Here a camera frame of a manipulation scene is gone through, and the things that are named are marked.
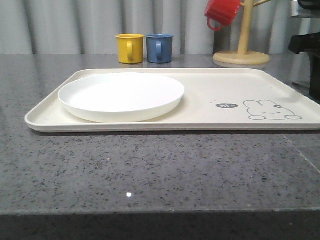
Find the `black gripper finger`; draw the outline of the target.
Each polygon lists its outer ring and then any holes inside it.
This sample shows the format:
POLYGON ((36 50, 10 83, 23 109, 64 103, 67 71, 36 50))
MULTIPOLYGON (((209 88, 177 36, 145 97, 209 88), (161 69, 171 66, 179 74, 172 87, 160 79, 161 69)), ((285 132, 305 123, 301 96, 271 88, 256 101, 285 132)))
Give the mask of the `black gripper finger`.
POLYGON ((320 35, 305 34, 291 37, 288 49, 294 54, 307 53, 310 62, 309 95, 320 100, 320 35))

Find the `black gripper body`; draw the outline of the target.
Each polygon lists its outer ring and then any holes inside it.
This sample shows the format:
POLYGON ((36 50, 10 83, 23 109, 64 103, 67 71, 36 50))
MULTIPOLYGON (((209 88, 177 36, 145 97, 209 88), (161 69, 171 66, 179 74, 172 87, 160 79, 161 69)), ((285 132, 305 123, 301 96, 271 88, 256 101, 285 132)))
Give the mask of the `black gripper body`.
POLYGON ((291 18, 319 18, 320 0, 292 0, 290 2, 291 18))

